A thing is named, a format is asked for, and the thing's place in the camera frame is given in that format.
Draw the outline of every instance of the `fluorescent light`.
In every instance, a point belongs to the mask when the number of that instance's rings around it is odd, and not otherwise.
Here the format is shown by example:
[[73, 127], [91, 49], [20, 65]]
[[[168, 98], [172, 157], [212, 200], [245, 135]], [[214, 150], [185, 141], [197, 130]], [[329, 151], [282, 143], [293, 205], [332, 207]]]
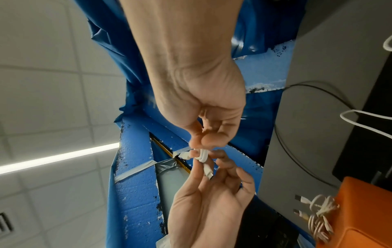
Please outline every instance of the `fluorescent light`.
[[0, 175], [10, 173], [10, 172], [15, 172], [19, 170], [24, 170], [24, 169], [29, 169], [41, 165], [46, 165], [49, 163], [55, 163], [67, 159], [73, 159], [81, 156], [86, 156], [90, 154], [94, 154], [97, 152], [103, 152], [103, 151], [108, 151], [112, 149], [117, 149], [120, 147], [120, 143], [113, 143], [113, 144], [108, 144], [108, 145], [102, 145], [102, 146], [97, 146], [93, 148], [88, 148], [88, 149], [83, 149], [79, 151], [74, 151], [74, 152], [67, 152], [59, 155], [54, 155], [54, 156], [49, 156], [46, 158], [41, 158], [41, 159], [33, 159], [29, 161], [24, 161], [24, 162], [19, 162], [19, 163], [13, 163], [9, 165], [3, 165], [0, 166]]

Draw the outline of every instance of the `thin black wire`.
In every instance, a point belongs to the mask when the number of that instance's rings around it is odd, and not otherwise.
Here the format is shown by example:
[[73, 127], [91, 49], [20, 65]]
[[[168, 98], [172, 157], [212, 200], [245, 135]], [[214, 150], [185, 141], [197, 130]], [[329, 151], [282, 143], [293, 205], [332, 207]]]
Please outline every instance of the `thin black wire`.
[[[346, 107], [348, 107], [349, 109], [355, 109], [354, 106], [352, 106], [350, 103], [347, 103], [346, 101], [344, 101], [343, 99], [341, 99], [341, 98], [338, 97], [337, 95], [335, 95], [335, 94], [333, 94], [333, 93], [331, 93], [331, 92], [329, 92], [329, 91], [327, 91], [327, 90], [325, 90], [325, 89], [323, 89], [323, 88], [320, 88], [320, 87], [317, 87], [317, 86], [313, 86], [313, 85], [304, 84], [304, 82], [302, 82], [302, 83], [297, 83], [297, 84], [290, 85], [290, 86], [287, 86], [286, 88], [283, 89], [283, 91], [285, 91], [285, 90], [287, 90], [287, 89], [289, 89], [289, 88], [295, 87], [295, 86], [304, 86], [304, 87], [310, 87], [310, 88], [318, 89], [318, 90], [323, 91], [323, 92], [329, 94], [330, 96], [334, 97], [335, 99], [337, 99], [338, 101], [340, 101], [342, 104], [344, 104], [344, 105], [345, 105]], [[291, 152], [289, 152], [289, 150], [285, 148], [285, 145], [283, 144], [282, 139], [281, 139], [281, 137], [280, 137], [279, 134], [278, 134], [278, 130], [277, 130], [277, 128], [276, 128], [275, 120], [274, 120], [274, 130], [275, 130], [276, 138], [278, 139], [279, 144], [281, 145], [281, 147], [283, 148], [283, 150], [285, 151], [285, 153], [287, 154], [287, 156], [289, 156], [289, 158], [290, 158], [296, 165], [298, 165], [299, 168], [301, 168], [304, 172], [306, 172], [309, 176], [313, 177], [314, 179], [316, 179], [316, 180], [318, 180], [318, 181], [320, 181], [320, 182], [322, 182], [322, 183], [325, 183], [326, 185], [329, 185], [329, 186], [331, 186], [331, 187], [334, 187], [334, 188], [336, 188], [336, 189], [339, 189], [338, 186], [336, 186], [336, 185], [334, 185], [334, 184], [331, 184], [331, 183], [328, 183], [328, 182], [322, 180], [321, 178], [317, 177], [315, 174], [313, 174], [312, 172], [310, 172], [310, 170], [307, 169], [300, 161], [297, 161], [295, 158], [293, 158], [292, 155], [290, 155]]]

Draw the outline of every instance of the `hand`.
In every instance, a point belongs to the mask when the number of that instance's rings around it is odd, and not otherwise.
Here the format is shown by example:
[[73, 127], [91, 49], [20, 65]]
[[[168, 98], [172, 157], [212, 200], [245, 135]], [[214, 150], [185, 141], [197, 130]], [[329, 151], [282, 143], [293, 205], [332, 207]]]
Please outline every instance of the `hand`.
[[120, 1], [160, 112], [189, 131], [192, 148], [225, 146], [245, 106], [244, 80], [230, 55], [243, 0]]
[[[193, 150], [190, 156], [199, 153]], [[208, 180], [203, 164], [194, 159], [189, 178], [174, 197], [168, 221], [172, 248], [228, 248], [236, 243], [242, 215], [254, 197], [254, 180], [225, 151], [209, 152], [207, 163], [213, 168], [211, 158], [219, 167], [215, 176]]]

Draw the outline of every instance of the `orange box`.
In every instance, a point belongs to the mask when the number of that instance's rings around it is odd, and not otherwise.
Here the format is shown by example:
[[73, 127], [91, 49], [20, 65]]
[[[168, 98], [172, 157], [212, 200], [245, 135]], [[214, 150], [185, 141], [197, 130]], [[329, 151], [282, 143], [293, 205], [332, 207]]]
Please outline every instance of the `orange box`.
[[334, 235], [317, 248], [392, 248], [392, 192], [346, 177], [328, 218]]

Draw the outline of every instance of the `gray table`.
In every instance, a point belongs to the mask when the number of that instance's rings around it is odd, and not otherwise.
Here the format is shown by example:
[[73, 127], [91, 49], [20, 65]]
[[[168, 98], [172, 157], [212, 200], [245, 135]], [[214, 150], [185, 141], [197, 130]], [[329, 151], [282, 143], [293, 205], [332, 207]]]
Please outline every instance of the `gray table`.
[[[325, 81], [329, 85], [315, 85], [334, 93], [342, 92], [356, 108], [362, 109], [389, 55], [382, 44], [392, 34], [392, 1], [347, 1], [327, 20], [306, 32], [329, 10], [328, 6], [337, 2], [341, 1], [328, 1], [325, 5], [317, 5], [320, 1], [309, 3], [287, 85]], [[340, 182], [332, 175], [332, 169], [353, 128], [339, 118], [345, 110], [344, 105], [323, 92], [294, 87], [283, 93], [276, 119], [280, 135], [295, 157], [335, 185]], [[294, 195], [313, 198], [336, 193], [336, 189], [313, 179], [291, 161], [273, 135], [258, 192], [262, 201], [307, 230], [293, 208], [309, 210], [294, 200]]]

